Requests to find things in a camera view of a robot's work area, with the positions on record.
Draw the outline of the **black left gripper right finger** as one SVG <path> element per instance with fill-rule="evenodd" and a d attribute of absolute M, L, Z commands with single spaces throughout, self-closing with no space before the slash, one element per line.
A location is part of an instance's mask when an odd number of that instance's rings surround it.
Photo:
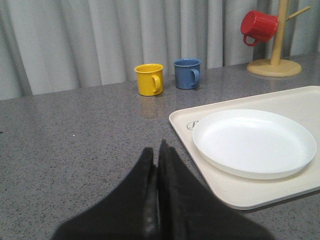
<path fill-rule="evenodd" d="M 261 225 L 218 200 L 162 140 L 158 157 L 158 200 L 164 240 L 271 240 Z"/>

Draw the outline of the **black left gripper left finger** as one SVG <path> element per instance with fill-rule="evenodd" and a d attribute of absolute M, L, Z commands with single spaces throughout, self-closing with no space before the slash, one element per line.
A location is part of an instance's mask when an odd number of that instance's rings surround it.
<path fill-rule="evenodd" d="M 157 167 L 145 148 L 126 178 L 103 200 L 64 222 L 54 240 L 158 239 Z"/>

